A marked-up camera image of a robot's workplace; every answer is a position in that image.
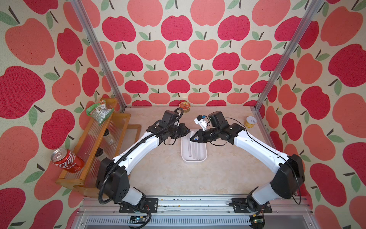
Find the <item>white rectangular tray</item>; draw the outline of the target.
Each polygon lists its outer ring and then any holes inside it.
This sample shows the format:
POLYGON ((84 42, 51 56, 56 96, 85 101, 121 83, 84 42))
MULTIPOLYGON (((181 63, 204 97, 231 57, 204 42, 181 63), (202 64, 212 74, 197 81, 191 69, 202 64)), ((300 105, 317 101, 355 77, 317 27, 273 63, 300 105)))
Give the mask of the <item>white rectangular tray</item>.
POLYGON ((181 138, 181 157, 186 163, 200 163, 207 159, 206 144, 190 140, 197 131, 198 129, 193 129, 188 135, 181 138))

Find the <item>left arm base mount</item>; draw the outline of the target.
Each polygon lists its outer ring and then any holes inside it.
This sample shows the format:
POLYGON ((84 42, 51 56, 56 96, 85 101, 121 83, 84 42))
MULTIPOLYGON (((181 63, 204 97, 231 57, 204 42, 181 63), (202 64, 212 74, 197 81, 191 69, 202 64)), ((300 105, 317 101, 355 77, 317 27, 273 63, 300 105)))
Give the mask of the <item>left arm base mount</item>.
POLYGON ((137 206, 130 207, 126 203, 122 203, 119 209, 120 213, 141 213, 142 211, 147 211, 150 213, 157 213, 158 208, 158 198, 143 198, 137 206))

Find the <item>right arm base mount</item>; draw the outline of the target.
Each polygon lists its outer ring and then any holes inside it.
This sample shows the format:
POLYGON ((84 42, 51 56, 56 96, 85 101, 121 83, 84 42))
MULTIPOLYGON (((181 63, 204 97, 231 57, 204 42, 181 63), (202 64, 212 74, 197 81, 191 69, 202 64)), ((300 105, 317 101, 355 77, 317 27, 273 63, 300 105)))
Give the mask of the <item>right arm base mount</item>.
POLYGON ((250 213, 258 215, 260 213, 273 212, 269 202, 264 205, 259 205, 254 200, 247 200, 247 198, 232 198, 228 205, 234 209, 235 213, 250 213))

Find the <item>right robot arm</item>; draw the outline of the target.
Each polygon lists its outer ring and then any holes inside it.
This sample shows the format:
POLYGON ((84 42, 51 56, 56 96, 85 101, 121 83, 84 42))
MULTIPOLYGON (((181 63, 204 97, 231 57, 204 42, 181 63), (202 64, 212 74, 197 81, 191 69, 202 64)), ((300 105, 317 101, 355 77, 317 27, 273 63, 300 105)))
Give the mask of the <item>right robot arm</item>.
POLYGON ((199 129, 190 141, 208 143, 222 139, 244 149, 266 165, 275 175, 263 186, 254 189, 246 198, 246 206, 254 211, 276 198, 291 199, 305 181, 302 158, 296 154, 282 153, 258 140, 239 124, 226 128, 213 127, 208 130, 199 129))

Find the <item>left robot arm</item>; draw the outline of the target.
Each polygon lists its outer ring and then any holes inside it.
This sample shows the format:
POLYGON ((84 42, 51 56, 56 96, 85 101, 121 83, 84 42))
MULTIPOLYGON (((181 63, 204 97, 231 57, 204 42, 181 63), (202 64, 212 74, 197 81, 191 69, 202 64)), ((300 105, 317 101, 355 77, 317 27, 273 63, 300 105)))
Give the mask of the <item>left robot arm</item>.
POLYGON ((162 119, 149 126, 140 140, 113 159, 106 158, 101 162, 96 180, 100 204, 112 201, 138 208, 145 205, 145 194, 130 185, 128 176, 150 151, 168 138, 176 140, 190 133, 185 123, 179 122, 183 114, 182 108, 166 110, 162 119))

